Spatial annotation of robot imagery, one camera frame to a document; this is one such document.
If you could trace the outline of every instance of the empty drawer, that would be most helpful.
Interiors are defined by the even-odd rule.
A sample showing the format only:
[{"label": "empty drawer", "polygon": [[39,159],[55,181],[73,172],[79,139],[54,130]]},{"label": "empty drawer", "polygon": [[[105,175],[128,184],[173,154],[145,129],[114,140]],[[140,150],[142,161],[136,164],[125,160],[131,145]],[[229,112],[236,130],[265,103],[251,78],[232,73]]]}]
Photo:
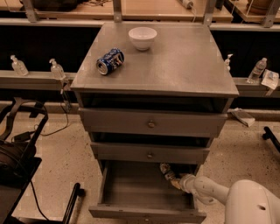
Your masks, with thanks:
[{"label": "empty drawer", "polygon": [[165,180],[158,164],[108,161],[94,217],[201,223],[193,196]]},{"label": "empty drawer", "polygon": [[217,137],[227,119],[224,114],[136,109],[80,108],[88,132]]},{"label": "empty drawer", "polygon": [[91,143],[99,160],[122,160],[140,162],[167,162],[202,165],[209,150],[202,147],[137,143]]}]

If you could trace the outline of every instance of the gray dresser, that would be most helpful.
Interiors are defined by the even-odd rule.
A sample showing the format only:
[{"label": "gray dresser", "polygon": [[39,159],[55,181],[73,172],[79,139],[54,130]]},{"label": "gray dresser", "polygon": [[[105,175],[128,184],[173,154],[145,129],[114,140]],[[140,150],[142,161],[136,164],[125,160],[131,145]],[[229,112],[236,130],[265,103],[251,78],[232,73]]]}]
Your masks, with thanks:
[{"label": "gray dresser", "polygon": [[[139,52],[128,32],[157,30]],[[113,47],[124,63],[99,74],[98,58]],[[71,89],[103,173],[94,217],[201,223],[196,200],[170,185],[160,162],[196,173],[227,120],[238,91],[208,28],[202,24],[107,23],[98,33]]]}]

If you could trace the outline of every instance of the blue soda can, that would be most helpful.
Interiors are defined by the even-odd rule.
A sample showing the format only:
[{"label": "blue soda can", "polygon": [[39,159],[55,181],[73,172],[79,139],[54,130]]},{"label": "blue soda can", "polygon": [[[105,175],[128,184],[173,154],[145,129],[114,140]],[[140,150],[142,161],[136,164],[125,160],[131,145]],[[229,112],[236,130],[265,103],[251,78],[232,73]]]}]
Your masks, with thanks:
[{"label": "blue soda can", "polygon": [[113,48],[96,61],[96,67],[101,74],[109,74],[122,65],[124,55],[118,48]]}]

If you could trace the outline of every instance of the cabinet top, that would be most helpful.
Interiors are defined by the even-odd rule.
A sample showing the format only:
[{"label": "cabinet top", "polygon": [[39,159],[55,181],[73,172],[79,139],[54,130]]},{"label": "cabinet top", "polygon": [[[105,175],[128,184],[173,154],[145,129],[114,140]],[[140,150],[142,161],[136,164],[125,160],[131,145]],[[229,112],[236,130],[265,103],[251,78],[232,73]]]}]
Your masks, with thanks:
[{"label": "cabinet top", "polygon": [[[138,26],[157,31],[155,42],[144,52],[130,43],[129,30]],[[122,50],[124,62],[104,76],[95,62],[113,47]],[[238,95],[209,29],[203,24],[181,23],[104,24],[71,89],[140,95]]]}]

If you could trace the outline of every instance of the drawer handle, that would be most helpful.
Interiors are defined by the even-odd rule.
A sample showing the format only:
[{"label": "drawer handle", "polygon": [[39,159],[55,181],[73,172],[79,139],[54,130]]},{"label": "drawer handle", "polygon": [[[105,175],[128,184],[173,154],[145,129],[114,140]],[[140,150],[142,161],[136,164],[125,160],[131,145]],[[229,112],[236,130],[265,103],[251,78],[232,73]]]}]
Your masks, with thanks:
[{"label": "drawer handle", "polygon": [[153,129],[153,128],[156,127],[156,124],[154,123],[153,120],[150,120],[150,121],[148,122],[148,127],[151,128],[151,129]]},{"label": "drawer handle", "polygon": [[151,152],[148,152],[147,158],[153,158],[153,157],[154,157],[154,155]]}]

